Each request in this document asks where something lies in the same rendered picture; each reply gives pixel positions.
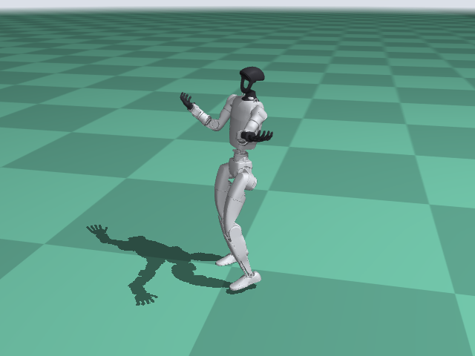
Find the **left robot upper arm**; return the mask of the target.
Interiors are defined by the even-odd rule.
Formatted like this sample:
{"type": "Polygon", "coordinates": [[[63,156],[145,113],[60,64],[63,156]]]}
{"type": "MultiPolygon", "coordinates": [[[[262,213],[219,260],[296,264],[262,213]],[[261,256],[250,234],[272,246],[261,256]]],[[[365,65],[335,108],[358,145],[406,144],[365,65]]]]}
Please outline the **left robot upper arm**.
{"type": "Polygon", "coordinates": [[[251,118],[247,122],[244,130],[248,130],[255,133],[258,127],[261,125],[261,123],[266,120],[266,118],[267,118],[266,111],[261,106],[257,105],[255,108],[252,109],[251,118]]]}

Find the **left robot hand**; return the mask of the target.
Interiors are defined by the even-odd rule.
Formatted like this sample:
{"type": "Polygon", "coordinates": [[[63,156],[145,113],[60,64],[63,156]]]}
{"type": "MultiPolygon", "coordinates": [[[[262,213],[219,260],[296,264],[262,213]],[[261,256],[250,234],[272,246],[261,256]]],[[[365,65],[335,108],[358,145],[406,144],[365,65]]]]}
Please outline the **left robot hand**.
{"type": "Polygon", "coordinates": [[[263,134],[260,136],[261,130],[259,130],[258,134],[256,136],[254,132],[251,132],[251,131],[244,132],[243,131],[241,133],[241,138],[245,139],[247,142],[262,142],[262,141],[270,140],[272,135],[273,135],[273,132],[271,132],[271,134],[269,135],[270,132],[268,131],[266,136],[265,136],[265,133],[266,133],[266,131],[264,131],[263,134]]]}

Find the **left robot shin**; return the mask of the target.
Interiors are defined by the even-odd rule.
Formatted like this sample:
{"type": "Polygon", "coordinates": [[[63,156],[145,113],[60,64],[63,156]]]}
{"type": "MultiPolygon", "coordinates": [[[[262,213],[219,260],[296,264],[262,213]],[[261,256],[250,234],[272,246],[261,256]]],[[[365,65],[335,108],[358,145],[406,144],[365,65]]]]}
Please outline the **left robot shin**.
{"type": "Polygon", "coordinates": [[[234,258],[237,260],[239,266],[243,270],[246,278],[252,277],[253,273],[249,264],[248,260],[248,250],[246,247],[246,242],[245,239],[243,238],[242,231],[240,227],[234,225],[230,230],[229,230],[229,239],[226,238],[226,235],[223,234],[223,236],[226,239],[226,242],[234,256],[234,258]],[[246,271],[247,273],[246,273],[246,271]],[[247,275],[249,273],[249,276],[247,275]],[[250,274],[252,274],[250,276],[250,274]]]}

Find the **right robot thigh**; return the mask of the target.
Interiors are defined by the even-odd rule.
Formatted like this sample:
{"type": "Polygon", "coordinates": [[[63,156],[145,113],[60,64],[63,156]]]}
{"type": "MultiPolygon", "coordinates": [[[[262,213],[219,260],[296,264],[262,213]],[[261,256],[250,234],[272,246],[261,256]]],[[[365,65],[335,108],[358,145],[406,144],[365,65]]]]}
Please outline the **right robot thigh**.
{"type": "Polygon", "coordinates": [[[218,169],[214,184],[215,205],[222,220],[226,197],[232,184],[229,179],[233,178],[234,177],[229,173],[229,163],[222,164],[218,169]]]}

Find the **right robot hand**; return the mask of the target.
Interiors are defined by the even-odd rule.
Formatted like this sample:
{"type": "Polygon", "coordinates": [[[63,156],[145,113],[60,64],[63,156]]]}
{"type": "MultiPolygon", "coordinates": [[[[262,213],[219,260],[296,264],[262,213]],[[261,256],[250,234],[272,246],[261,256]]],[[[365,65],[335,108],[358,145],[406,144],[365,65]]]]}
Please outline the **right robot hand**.
{"type": "MultiPolygon", "coordinates": [[[[181,93],[180,95],[180,99],[182,100],[183,104],[187,107],[188,110],[191,110],[193,108],[193,103],[190,102],[190,99],[191,99],[191,96],[189,97],[188,101],[187,101],[187,97],[188,97],[188,94],[186,95],[186,93],[183,94],[183,92],[181,93]]],[[[194,102],[195,104],[195,102],[194,102]]]]}

